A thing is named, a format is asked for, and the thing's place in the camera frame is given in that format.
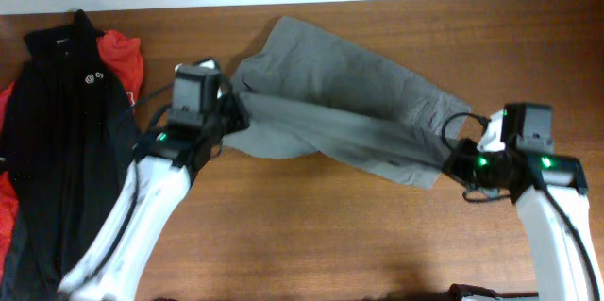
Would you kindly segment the grey shorts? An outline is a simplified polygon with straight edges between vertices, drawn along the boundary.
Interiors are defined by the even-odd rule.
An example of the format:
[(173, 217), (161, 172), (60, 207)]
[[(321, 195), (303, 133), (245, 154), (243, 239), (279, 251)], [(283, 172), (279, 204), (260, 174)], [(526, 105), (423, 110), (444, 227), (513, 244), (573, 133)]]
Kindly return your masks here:
[(225, 144), (292, 159), (320, 152), (402, 185), (429, 189), (471, 106), (419, 74), (292, 17), (232, 78), (251, 126)]

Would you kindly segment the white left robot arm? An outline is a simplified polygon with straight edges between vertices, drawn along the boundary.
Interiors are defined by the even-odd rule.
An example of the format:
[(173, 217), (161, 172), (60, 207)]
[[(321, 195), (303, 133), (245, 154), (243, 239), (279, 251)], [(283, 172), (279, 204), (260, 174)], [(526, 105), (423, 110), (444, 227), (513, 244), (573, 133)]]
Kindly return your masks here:
[(133, 147), (134, 159), (91, 246), (59, 283), (59, 300), (132, 300), (171, 214), (222, 139), (249, 127), (236, 93), (217, 92), (194, 113), (165, 105)]

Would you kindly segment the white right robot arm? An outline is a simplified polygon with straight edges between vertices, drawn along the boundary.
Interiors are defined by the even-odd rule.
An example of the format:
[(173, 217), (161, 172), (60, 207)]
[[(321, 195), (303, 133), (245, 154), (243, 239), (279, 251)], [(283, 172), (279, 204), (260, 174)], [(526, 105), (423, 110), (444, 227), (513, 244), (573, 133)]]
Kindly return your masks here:
[(466, 187), (506, 190), (528, 236), (540, 300), (601, 300), (603, 278), (589, 227), (588, 186), (578, 159), (547, 143), (504, 142), (480, 151), (464, 139), (444, 172)]

